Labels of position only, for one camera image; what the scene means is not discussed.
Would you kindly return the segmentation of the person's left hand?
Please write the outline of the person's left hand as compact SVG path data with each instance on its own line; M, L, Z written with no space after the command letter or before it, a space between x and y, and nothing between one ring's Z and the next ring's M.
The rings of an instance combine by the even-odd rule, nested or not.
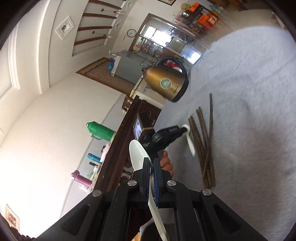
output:
M163 170L170 172L170 175L174 176L173 165L168 157L167 151L163 151L162 158L160 160L160 166Z

